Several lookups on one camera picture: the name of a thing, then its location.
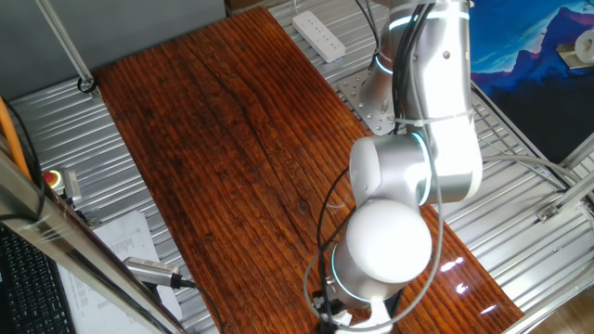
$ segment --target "power strip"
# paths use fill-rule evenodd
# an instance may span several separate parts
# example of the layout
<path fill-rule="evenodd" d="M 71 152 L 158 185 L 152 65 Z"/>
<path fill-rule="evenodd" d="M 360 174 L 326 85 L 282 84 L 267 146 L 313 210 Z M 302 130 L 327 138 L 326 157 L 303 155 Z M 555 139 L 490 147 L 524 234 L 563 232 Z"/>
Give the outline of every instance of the power strip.
<path fill-rule="evenodd" d="M 344 44 L 310 11 L 293 17 L 293 27 L 326 62 L 334 61 L 346 53 Z"/>

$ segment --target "gray wall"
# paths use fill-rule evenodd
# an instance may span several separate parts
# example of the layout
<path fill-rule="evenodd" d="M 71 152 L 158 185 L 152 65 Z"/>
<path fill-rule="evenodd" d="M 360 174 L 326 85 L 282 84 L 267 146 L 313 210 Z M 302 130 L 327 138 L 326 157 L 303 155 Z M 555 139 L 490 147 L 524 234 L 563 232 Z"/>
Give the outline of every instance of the gray wall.
<path fill-rule="evenodd" d="M 87 66 L 97 69 L 225 17 L 223 0 L 52 0 Z M 34 0 L 0 1 L 0 95 L 77 76 Z"/>

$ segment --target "black keyboard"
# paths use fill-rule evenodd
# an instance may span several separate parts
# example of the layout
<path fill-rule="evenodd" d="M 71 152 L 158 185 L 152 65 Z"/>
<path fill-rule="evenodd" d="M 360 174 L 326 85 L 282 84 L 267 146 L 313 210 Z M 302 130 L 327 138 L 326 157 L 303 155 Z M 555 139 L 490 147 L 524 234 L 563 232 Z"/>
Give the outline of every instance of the black keyboard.
<path fill-rule="evenodd" d="M 0 224 L 0 292 L 7 310 L 2 332 L 74 333 L 56 263 Z"/>

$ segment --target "paper document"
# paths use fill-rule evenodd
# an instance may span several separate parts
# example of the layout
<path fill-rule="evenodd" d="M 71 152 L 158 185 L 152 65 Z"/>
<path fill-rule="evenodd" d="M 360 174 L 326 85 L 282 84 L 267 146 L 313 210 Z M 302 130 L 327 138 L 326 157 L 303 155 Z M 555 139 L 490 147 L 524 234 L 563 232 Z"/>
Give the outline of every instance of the paper document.
<path fill-rule="evenodd" d="M 110 247 L 120 260 L 129 256 L 159 261 L 152 243 L 145 215 L 132 212 L 94 230 L 95 234 Z M 81 334 L 140 334 L 151 333 L 134 321 L 117 306 L 103 298 L 68 270 L 58 266 L 66 297 L 71 308 L 74 328 Z M 163 305 L 177 318 L 182 310 L 174 291 L 157 287 Z"/>

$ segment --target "wooden table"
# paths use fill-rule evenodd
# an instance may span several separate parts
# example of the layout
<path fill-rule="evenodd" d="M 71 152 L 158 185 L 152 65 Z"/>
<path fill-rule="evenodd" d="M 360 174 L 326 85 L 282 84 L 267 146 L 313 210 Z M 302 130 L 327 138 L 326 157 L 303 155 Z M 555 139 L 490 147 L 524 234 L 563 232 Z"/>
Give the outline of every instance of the wooden table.
<path fill-rule="evenodd" d="M 289 36 L 256 8 L 97 76 L 187 267 L 229 332 L 312 332 L 302 281 L 316 254 L 316 218 L 352 144 L 369 133 Z M 330 204 L 324 238 L 354 206 L 347 180 Z M 435 235 L 435 211 L 422 214 Z M 427 296 L 398 323 L 402 333 L 500 333 L 522 316 L 448 227 L 442 259 Z M 402 307 L 426 277 L 410 284 Z"/>

